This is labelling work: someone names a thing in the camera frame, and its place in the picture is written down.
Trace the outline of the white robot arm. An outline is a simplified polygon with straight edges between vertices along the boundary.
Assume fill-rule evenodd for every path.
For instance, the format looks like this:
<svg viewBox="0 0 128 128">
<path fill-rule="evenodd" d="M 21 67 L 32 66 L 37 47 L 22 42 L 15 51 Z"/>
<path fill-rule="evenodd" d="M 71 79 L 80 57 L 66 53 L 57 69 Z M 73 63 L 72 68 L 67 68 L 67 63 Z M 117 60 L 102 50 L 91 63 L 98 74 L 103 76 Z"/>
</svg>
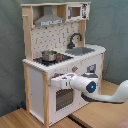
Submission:
<svg viewBox="0 0 128 128">
<path fill-rule="evenodd" d="M 128 80 L 122 82 L 112 96 L 99 94 L 98 77 L 94 73 L 84 73 L 82 76 L 67 73 L 52 78 L 51 85 L 61 89 L 76 89 L 81 92 L 81 97 L 88 102 L 122 104 L 128 101 Z"/>
</svg>

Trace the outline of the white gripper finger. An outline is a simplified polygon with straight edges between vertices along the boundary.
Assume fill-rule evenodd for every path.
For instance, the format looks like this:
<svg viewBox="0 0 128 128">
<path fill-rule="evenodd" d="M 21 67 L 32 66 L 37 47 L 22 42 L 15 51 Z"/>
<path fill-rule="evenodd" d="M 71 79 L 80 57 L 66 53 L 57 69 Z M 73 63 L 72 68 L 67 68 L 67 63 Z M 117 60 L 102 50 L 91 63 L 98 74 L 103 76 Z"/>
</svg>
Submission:
<svg viewBox="0 0 128 128">
<path fill-rule="evenodd" d="M 60 87 L 61 87 L 61 82 L 60 82 L 59 79 L 53 78 L 53 79 L 51 80 L 51 85 L 54 86 L 54 87 L 60 88 Z"/>
</svg>

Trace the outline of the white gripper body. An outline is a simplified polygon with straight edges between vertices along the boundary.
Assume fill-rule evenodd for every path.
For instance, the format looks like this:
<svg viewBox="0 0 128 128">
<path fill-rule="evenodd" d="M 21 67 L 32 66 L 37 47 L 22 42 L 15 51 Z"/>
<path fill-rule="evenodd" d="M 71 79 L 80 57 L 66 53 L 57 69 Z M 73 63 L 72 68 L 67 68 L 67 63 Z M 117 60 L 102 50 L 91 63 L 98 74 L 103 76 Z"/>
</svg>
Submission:
<svg viewBox="0 0 128 128">
<path fill-rule="evenodd" d="M 70 82 L 71 82 L 72 76 L 68 75 L 68 76 L 62 76 L 60 78 L 60 88 L 61 89 L 70 89 Z"/>
</svg>

